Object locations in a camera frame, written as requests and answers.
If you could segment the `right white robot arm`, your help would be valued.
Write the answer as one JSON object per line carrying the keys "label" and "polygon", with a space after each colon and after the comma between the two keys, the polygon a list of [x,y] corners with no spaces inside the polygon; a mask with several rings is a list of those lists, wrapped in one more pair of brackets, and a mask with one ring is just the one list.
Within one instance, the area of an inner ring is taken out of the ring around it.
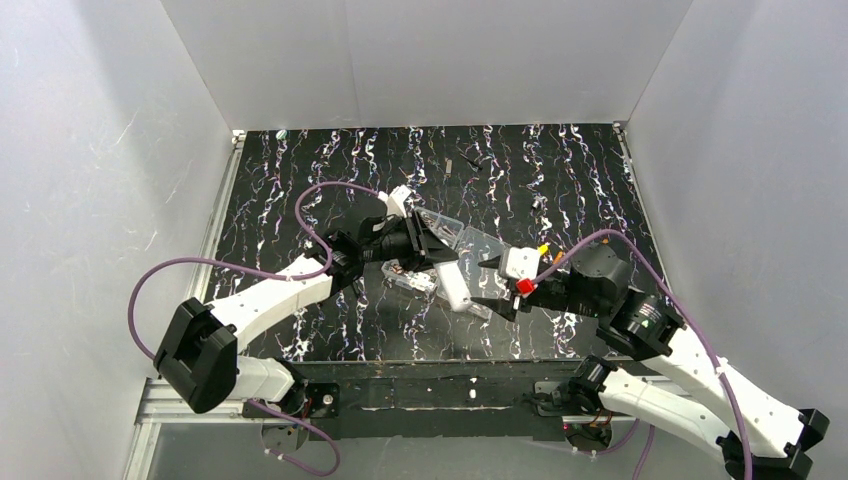
{"label": "right white robot arm", "polygon": [[734,479],[805,479],[809,451],[821,442],[828,418],[797,409],[757,387],[706,347],[677,310],[632,286],[632,266],[594,243],[556,270],[533,248],[508,248],[484,261],[506,281],[505,298],[482,305],[506,320],[544,308],[595,318],[611,349],[665,376],[668,392],[613,362],[588,356],[573,376],[540,383],[530,395],[542,416],[571,410],[632,416],[695,445]]}

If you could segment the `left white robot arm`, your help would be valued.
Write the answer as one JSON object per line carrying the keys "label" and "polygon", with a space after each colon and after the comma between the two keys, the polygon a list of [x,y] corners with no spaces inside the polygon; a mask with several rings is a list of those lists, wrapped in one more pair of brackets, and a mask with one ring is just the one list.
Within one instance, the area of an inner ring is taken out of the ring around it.
{"label": "left white robot arm", "polygon": [[153,365],[193,412],[209,412],[226,400],[261,400],[285,413],[304,409],[307,378],[285,360],[243,351],[282,320],[353,285],[369,263],[434,270],[453,311],[471,305],[458,254],[417,213],[365,217],[322,239],[324,247],[297,257],[274,279],[210,304],[190,298],[177,307]]}

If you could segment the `white remote control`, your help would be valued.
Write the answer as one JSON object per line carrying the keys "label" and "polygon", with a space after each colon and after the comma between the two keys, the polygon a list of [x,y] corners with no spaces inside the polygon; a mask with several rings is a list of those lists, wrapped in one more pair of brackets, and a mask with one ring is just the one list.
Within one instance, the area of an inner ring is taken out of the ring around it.
{"label": "white remote control", "polygon": [[466,312],[472,305],[471,294],[456,260],[434,265],[451,310]]}

